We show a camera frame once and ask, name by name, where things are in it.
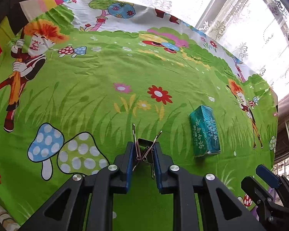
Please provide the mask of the teal toothpaste box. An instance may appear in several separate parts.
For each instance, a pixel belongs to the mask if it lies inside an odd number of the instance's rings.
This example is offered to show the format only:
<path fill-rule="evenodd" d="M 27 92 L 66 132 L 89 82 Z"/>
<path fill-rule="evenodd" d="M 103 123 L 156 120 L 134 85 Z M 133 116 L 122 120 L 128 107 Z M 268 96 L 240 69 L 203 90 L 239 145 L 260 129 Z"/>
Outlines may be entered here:
<path fill-rule="evenodd" d="M 220 143 L 213 109 L 200 105 L 189 114 L 195 157 L 220 153 Z"/>

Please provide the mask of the cartoon green tablecloth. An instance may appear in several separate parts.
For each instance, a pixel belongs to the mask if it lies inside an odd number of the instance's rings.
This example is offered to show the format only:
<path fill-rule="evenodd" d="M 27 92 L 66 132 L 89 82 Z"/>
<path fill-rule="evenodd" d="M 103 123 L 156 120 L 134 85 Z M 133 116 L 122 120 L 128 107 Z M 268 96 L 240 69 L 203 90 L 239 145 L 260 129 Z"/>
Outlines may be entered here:
<path fill-rule="evenodd" d="M 195 157 L 189 114 L 213 109 L 220 153 Z M 137 138 L 173 162 L 241 188 L 272 166 L 275 95 L 205 33 L 118 0 L 32 0 L 0 23 L 0 205 L 20 227 L 74 174 L 113 164 Z"/>

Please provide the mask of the pink binder clip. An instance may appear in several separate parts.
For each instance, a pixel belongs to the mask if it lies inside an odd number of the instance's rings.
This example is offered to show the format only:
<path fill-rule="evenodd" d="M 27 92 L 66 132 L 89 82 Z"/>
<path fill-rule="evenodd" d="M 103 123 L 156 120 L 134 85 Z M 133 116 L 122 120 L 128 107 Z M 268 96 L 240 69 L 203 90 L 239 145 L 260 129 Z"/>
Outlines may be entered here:
<path fill-rule="evenodd" d="M 136 152 L 135 164 L 132 171 L 139 165 L 140 162 L 148 163 L 151 169 L 151 178 L 155 179 L 154 151 L 155 143 L 158 137 L 162 134 L 162 130 L 158 132 L 153 141 L 146 139 L 137 139 L 135 124 L 132 124 L 132 133 L 134 140 L 134 148 Z"/>

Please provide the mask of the pink drape curtain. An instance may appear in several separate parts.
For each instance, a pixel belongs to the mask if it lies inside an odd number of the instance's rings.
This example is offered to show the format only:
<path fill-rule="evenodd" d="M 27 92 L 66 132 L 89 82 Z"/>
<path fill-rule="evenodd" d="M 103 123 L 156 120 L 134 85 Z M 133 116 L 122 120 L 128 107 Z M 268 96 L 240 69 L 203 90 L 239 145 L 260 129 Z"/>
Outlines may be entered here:
<path fill-rule="evenodd" d="M 289 94 L 278 102 L 278 130 L 274 163 L 289 157 Z"/>

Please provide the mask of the striped towel cushion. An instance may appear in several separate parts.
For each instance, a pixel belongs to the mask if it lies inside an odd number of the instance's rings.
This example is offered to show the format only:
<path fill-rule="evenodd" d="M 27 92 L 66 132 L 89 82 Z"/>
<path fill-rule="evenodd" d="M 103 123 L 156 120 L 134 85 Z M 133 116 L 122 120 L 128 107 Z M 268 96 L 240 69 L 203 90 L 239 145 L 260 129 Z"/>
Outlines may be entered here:
<path fill-rule="evenodd" d="M 0 205 L 0 223 L 7 231 L 18 230 L 20 228 L 20 225 L 1 205 Z"/>

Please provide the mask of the white lace curtain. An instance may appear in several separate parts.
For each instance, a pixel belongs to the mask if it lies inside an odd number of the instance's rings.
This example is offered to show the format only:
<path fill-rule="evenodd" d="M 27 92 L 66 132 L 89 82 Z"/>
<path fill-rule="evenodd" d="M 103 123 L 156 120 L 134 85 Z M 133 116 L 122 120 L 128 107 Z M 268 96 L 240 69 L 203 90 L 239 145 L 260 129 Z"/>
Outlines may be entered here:
<path fill-rule="evenodd" d="M 160 9 L 218 41 L 289 94 L 289 10 L 281 0 L 121 0 Z"/>

